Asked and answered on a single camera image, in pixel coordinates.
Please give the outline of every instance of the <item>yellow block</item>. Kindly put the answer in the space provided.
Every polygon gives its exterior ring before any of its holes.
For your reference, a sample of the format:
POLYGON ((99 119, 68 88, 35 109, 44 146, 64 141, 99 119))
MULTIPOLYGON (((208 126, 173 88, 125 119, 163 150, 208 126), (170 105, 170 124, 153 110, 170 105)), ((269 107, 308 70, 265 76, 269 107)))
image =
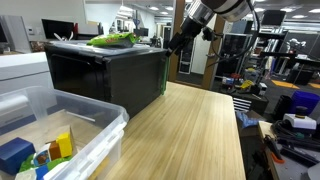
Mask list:
POLYGON ((60 134, 56 140, 59 144, 61 157, 67 157, 72 155, 72 144, 70 133, 60 134))
POLYGON ((309 83, 309 85, 313 88, 320 89, 320 84, 309 83))
POLYGON ((272 82, 277 85, 277 86, 281 86, 281 87, 287 87, 287 88, 293 88, 293 89, 300 89, 299 87, 295 86, 292 83, 287 83, 287 82, 282 82, 282 81, 276 81, 276 80, 272 80, 272 82))

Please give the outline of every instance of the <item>blue block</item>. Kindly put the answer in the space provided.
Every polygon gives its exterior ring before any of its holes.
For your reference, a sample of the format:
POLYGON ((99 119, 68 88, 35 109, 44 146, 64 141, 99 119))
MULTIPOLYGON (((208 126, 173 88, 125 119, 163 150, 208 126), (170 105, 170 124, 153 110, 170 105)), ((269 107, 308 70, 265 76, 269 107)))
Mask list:
POLYGON ((24 160, 35 153, 33 144, 21 138, 15 138, 0 146, 0 170, 15 175, 24 160))
POLYGON ((43 176, 46 175, 49 172, 48 166, 40 166, 36 169, 36 174, 37 174, 37 180, 43 179, 43 176))

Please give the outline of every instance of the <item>blue bin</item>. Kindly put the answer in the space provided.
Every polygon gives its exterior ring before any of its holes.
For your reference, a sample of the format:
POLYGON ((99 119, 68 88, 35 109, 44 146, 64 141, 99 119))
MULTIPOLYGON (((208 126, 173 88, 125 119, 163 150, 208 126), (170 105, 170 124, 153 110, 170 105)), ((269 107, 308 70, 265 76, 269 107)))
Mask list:
POLYGON ((313 93, 295 91, 291 99, 292 103, 289 108, 289 113, 295 114, 297 106, 304 106, 308 108, 307 115, 310 115, 313 109, 317 106, 320 97, 313 93))

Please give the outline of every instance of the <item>wall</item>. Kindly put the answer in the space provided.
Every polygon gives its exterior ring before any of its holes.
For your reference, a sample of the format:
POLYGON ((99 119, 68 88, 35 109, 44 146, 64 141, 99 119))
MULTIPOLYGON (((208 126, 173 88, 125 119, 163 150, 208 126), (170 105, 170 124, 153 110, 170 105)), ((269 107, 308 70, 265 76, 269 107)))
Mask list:
POLYGON ((146 40, 149 40, 149 38, 155 35, 157 29, 154 15, 146 11, 138 10, 138 18, 140 20, 139 28, 144 27, 149 29, 148 38, 146 38, 146 40))
POLYGON ((85 11, 88 21, 102 22, 105 34, 116 19, 121 4, 86 4, 85 11))
MULTIPOLYGON (((214 16, 211 21, 208 23, 208 27, 211 29, 214 28, 216 22, 216 16, 214 16)), ((204 74, 205 66, 207 63, 207 56, 210 42, 204 41, 202 39, 203 33, 201 32, 195 39, 194 47, 193 47, 193 58, 192 58, 192 67, 191 72, 197 74, 204 74)))
POLYGON ((30 41, 45 40, 41 19, 86 23, 82 0, 1 0, 0 13, 22 16, 35 33, 30 41))

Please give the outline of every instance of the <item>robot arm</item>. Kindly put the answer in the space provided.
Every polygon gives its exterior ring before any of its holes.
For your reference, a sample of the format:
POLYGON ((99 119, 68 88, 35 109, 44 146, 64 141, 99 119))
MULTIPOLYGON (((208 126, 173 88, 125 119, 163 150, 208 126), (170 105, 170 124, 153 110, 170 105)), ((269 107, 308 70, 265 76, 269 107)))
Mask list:
POLYGON ((229 22, 243 18, 251 11, 247 0, 194 0, 187 7, 188 16, 181 25, 181 33, 176 33, 169 43, 167 56, 180 51, 205 28, 217 14, 229 22))

